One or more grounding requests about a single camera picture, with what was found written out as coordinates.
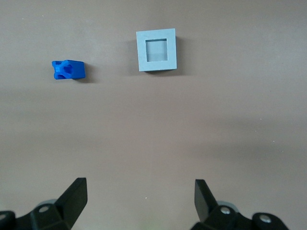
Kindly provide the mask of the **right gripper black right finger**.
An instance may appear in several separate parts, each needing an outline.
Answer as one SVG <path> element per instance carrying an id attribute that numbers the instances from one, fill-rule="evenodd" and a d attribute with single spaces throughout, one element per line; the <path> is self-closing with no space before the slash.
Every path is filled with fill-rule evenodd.
<path id="1" fill-rule="evenodd" d="M 194 230 L 251 230 L 252 220 L 229 202 L 216 201 L 205 180 L 195 180 L 194 204 L 199 222 Z"/>

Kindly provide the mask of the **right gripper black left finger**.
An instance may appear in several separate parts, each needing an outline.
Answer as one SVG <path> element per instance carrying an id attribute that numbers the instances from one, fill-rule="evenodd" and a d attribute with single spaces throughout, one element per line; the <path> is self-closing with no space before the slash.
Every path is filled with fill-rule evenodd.
<path id="1" fill-rule="evenodd" d="M 56 200 L 40 203 L 16 219 L 17 230 L 70 230 L 87 204 L 87 180 L 77 178 Z"/>

